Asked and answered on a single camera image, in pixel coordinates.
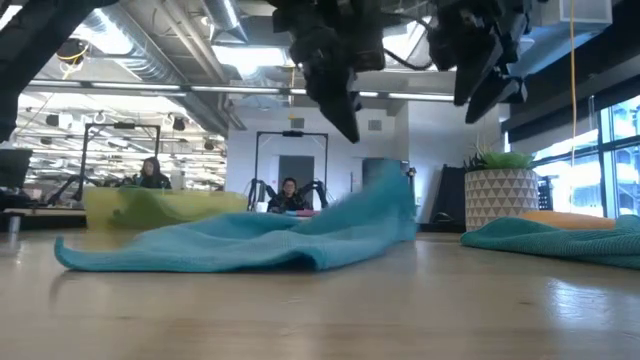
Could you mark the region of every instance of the woman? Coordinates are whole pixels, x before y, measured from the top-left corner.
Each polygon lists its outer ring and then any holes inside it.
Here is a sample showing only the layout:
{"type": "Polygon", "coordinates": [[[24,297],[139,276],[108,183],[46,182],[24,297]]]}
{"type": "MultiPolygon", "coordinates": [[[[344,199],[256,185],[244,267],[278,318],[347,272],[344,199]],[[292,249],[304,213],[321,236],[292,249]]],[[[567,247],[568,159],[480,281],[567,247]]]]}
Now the woman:
{"type": "Polygon", "coordinates": [[[298,184],[295,179],[284,179],[282,182],[282,190],[276,197],[269,201],[267,212],[282,214],[287,211],[313,210],[309,202],[300,196],[296,190],[298,190],[298,184]]]}
{"type": "Polygon", "coordinates": [[[160,172],[160,162],[155,157],[150,157],[142,164],[137,185],[147,189],[171,189],[171,181],[160,172]]]}

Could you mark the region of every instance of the teal fabric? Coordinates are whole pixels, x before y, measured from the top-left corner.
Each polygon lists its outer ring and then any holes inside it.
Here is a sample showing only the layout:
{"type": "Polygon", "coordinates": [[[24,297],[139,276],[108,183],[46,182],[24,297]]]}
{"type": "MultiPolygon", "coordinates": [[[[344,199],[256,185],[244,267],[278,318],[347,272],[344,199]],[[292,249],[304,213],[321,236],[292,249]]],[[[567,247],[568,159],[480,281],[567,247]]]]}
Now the teal fabric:
{"type": "Polygon", "coordinates": [[[640,269],[640,218],[633,215],[621,216],[613,230],[562,230],[502,218],[464,234],[461,242],[481,249],[640,269]]]}
{"type": "Polygon", "coordinates": [[[397,169],[309,220],[238,213],[138,235],[111,252],[83,252],[55,243],[58,261],[82,271],[224,272],[303,262],[336,268],[381,255],[416,233],[408,181],[397,169]]]}

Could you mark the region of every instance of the patterned planter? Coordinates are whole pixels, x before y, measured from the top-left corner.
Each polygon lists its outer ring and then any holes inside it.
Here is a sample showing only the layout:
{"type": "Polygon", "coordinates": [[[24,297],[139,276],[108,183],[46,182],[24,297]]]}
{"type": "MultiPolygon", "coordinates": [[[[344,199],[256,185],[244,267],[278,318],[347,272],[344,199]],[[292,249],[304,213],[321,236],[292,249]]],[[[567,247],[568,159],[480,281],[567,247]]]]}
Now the patterned planter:
{"type": "Polygon", "coordinates": [[[467,231],[505,216],[538,210],[538,176],[532,170],[481,170],[467,173],[467,231]]]}

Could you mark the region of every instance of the potted plant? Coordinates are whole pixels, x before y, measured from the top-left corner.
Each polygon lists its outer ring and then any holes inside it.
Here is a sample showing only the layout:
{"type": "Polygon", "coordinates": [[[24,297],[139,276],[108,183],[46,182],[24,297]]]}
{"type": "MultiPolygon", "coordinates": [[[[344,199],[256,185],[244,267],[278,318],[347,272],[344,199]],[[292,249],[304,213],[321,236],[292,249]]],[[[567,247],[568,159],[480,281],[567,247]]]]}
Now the potted plant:
{"type": "Polygon", "coordinates": [[[538,210],[538,176],[530,169],[533,156],[477,149],[465,161],[467,231],[506,216],[538,210]]]}

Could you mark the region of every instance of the table surface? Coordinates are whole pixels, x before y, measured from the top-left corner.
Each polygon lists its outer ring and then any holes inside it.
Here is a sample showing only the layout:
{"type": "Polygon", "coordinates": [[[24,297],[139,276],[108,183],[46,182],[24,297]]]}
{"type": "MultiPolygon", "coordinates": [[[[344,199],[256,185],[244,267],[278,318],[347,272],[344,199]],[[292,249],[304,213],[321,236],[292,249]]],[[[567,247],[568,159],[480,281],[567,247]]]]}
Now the table surface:
{"type": "Polygon", "coordinates": [[[640,358],[630,270],[433,234],[318,274],[76,273],[53,236],[0,257],[2,359],[640,358]]]}

